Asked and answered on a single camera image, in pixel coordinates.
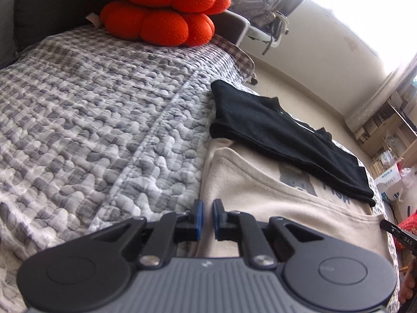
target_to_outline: beige floor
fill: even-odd
[[[270,98],[277,96],[285,111],[314,128],[324,127],[332,134],[334,140],[344,145],[361,159],[365,166],[370,166],[370,157],[359,147],[343,121],[337,119],[295,88],[281,81],[276,75],[259,67],[256,67],[255,72],[259,83],[256,86],[248,85],[249,87],[263,96]]]

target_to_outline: white curtain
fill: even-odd
[[[381,87],[376,91],[372,98],[363,105],[360,105],[352,115],[345,118],[345,122],[349,129],[355,133],[359,128],[365,124],[378,109],[388,100],[388,98],[395,92],[395,90],[405,80],[410,78],[410,75],[417,68],[417,54],[410,62],[401,64],[396,70],[387,76]]]

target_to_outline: quilted bedspread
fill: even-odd
[[[253,93],[241,84],[253,69],[218,36],[166,48],[81,27],[0,70],[0,311],[24,310],[16,273],[36,252],[133,215],[190,209],[215,115],[210,83]]]

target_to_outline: metal screw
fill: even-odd
[[[267,255],[257,255],[254,257],[254,262],[258,266],[272,266],[274,264],[274,259]]]
[[[158,266],[161,260],[156,255],[144,255],[139,259],[143,266]]]

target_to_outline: white wall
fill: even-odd
[[[385,79],[380,58],[319,5],[306,0],[289,21],[289,34],[265,56],[260,41],[246,37],[241,48],[301,83],[344,116],[369,99]]]

